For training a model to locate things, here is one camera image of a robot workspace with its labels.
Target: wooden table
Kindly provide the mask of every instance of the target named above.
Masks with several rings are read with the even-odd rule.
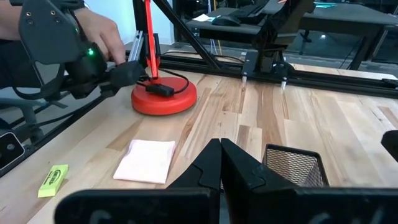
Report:
[[[392,75],[295,65],[297,69],[370,78]],[[162,189],[173,182],[211,138],[230,138],[261,160],[267,143],[318,152],[333,186],[398,187],[398,163],[381,146],[398,128],[398,100],[247,82],[184,73],[198,102],[172,116],[131,108],[122,89],[0,179],[0,223],[52,223],[66,195],[81,189]],[[176,141],[166,185],[113,180],[132,139]],[[58,194],[37,198],[49,169],[68,164]]]

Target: black metal frame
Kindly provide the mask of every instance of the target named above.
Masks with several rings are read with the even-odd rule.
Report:
[[[244,64],[220,62],[204,48],[198,39],[194,37],[189,28],[178,18],[178,15],[173,11],[172,7],[166,0],[153,1],[202,57],[202,59],[197,59],[161,55],[160,67],[162,68],[233,78],[242,78],[243,76],[246,76],[248,80],[259,82],[287,82],[287,84],[295,86],[398,99],[398,90],[396,90],[396,88],[398,88],[398,81],[396,80],[356,78],[342,75],[298,71],[294,69],[290,69],[285,75],[257,72],[254,69],[255,64],[253,63],[256,60],[250,60],[250,58],[256,57],[256,53],[247,54]],[[134,6],[137,30],[143,30],[145,33],[147,30],[145,4],[141,0],[133,0],[132,2]]]

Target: desk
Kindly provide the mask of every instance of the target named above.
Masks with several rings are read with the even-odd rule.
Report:
[[[266,14],[275,14],[282,5],[277,1],[269,1],[264,7]],[[237,9],[219,8],[207,14],[210,17],[228,15]],[[190,21],[190,27],[199,29],[200,37],[228,40],[233,42],[251,43],[253,36],[260,30],[259,26],[242,24],[239,27],[213,26],[210,22]],[[375,11],[359,4],[337,4],[327,9],[315,8],[313,13],[306,13],[300,22],[299,29],[320,32],[352,34],[363,37],[350,70],[357,70],[361,62],[372,55],[377,39],[382,35],[385,26],[397,26],[395,17]]]
[[[1,223],[51,223],[57,203],[81,189],[163,189],[211,138],[230,138],[258,160],[270,142],[316,151],[333,186],[398,187],[398,163],[380,144],[385,131],[398,128],[398,100],[294,86],[282,93],[277,85],[248,82],[242,86],[241,80],[233,78],[184,75],[198,88],[198,102],[190,110],[173,116],[144,116],[131,108],[132,87],[123,88],[2,177]],[[166,185],[112,179],[131,139],[176,141]],[[39,199],[37,190],[54,164],[69,164],[70,170],[55,197]]]

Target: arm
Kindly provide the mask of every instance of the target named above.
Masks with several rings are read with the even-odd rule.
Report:
[[[18,22],[21,9],[11,6],[8,0],[0,0],[0,39],[19,40]]]

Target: screw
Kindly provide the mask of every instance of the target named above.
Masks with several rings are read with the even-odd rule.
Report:
[[[15,148],[15,145],[13,145],[13,144],[8,144],[7,145],[7,149],[8,150],[13,150]]]

